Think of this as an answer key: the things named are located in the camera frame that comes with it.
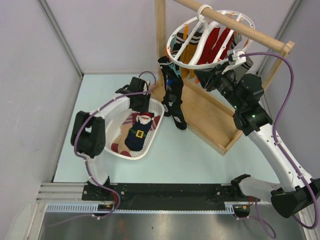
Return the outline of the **black sock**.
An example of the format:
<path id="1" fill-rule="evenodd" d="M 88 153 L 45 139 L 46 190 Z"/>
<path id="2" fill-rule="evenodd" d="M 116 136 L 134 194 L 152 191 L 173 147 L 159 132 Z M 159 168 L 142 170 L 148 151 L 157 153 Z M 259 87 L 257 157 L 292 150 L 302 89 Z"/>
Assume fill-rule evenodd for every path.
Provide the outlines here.
<path id="1" fill-rule="evenodd" d="M 182 102 L 183 102 L 182 100 L 177 100 L 172 104 L 171 115 L 173 117 L 175 126 L 180 130 L 186 130 L 187 123 L 185 121 L 185 118 L 181 109 Z"/>
<path id="2" fill-rule="evenodd" d="M 182 100 L 182 91 L 184 83 L 180 77 L 171 76 L 167 81 L 167 88 L 169 93 L 169 105 L 172 107 L 173 103 Z"/>
<path id="3" fill-rule="evenodd" d="M 165 95 L 162 100 L 162 105 L 164 107 L 164 115 L 166 117 L 171 116 L 171 106 L 170 106 L 170 90 L 168 90 L 167 82 L 169 78 L 172 76 L 173 71 L 168 65 L 169 58 L 167 56 L 162 56 L 158 59 L 159 67 L 163 76 L 163 81 L 164 81 L 164 90 L 165 90 Z"/>

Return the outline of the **mustard brown striped sock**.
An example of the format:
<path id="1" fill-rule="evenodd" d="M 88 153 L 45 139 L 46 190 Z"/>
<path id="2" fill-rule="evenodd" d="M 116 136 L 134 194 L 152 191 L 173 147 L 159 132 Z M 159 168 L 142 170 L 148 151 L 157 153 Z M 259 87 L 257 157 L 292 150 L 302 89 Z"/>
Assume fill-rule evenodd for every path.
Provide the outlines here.
<path id="1" fill-rule="evenodd" d="M 192 57 L 194 56 L 194 53 L 196 52 L 196 49 L 197 49 L 197 46 L 198 46 L 198 43 L 200 41 L 202 34 L 203 33 L 201 31 L 197 31 L 193 35 L 193 37 L 191 38 L 188 45 L 183 50 L 183 52 L 180 56 L 180 60 L 184 64 L 188 64 L 190 62 L 190 60 L 192 59 Z M 180 68 L 180 73 L 181 73 L 181 77 L 183 79 L 185 79 L 187 77 L 189 77 L 190 79 L 193 79 L 196 76 L 193 69 L 188 69 L 188 68 L 184 68 L 184 67 Z"/>

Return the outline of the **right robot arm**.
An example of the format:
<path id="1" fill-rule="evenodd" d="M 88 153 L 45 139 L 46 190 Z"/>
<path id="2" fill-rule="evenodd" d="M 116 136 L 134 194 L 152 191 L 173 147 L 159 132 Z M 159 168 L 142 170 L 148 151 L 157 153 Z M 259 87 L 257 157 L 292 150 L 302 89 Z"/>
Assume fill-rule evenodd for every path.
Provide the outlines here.
<path id="1" fill-rule="evenodd" d="M 273 133 L 273 120 L 259 103 L 264 94 L 261 78 L 246 73 L 236 79 L 235 72 L 225 71 L 222 65 L 194 72 L 203 89 L 218 90 L 231 104 L 236 128 L 259 148 L 279 180 L 272 183 L 243 174 L 232 180 L 231 196 L 237 201 L 252 196 L 269 202 L 284 218 L 311 205 L 311 193 L 319 198 L 320 180 L 307 173 L 294 157 L 287 158 L 288 151 L 282 152 L 285 145 L 280 143 L 280 136 Z"/>

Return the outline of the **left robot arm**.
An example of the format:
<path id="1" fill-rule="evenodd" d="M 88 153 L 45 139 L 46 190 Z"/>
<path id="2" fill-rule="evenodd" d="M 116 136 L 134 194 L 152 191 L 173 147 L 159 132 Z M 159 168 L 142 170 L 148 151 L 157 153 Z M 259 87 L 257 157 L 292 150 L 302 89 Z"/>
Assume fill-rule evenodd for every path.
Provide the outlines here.
<path id="1" fill-rule="evenodd" d="M 103 106 L 91 111 L 79 111 L 74 120 L 71 145 L 74 154 L 84 160 L 88 181 L 95 185 L 93 194 L 100 200 L 110 196 L 109 179 L 99 155 L 106 146 L 106 128 L 121 112 L 147 112 L 153 86 L 148 80 L 133 77 L 129 84 L 115 91 Z"/>

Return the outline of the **white round clip hanger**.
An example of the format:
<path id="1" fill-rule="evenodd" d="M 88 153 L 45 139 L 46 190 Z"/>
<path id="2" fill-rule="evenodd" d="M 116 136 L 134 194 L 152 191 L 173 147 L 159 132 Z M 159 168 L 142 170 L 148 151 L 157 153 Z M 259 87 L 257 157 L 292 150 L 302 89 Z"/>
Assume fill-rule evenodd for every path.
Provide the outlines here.
<path id="1" fill-rule="evenodd" d="M 221 23 L 210 20 L 202 12 L 212 9 L 207 4 L 201 5 L 196 17 L 180 25 L 169 37 L 165 53 L 169 64 L 190 70 L 212 69 L 226 64 L 223 73 L 231 71 L 246 62 L 245 54 L 253 40 L 247 38 L 243 46 L 236 43 L 242 34 Z"/>

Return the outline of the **navy santa sock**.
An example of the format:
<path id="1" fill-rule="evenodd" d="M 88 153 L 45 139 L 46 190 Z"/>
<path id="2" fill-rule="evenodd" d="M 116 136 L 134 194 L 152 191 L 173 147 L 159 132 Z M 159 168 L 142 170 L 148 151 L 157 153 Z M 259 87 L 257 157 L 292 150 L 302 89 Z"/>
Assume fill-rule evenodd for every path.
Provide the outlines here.
<path id="1" fill-rule="evenodd" d="M 129 129 L 128 136 L 125 139 L 125 145 L 134 152 L 143 149 L 145 139 L 151 127 L 151 119 L 154 114 L 151 112 L 139 113 L 135 118 L 135 123 Z"/>

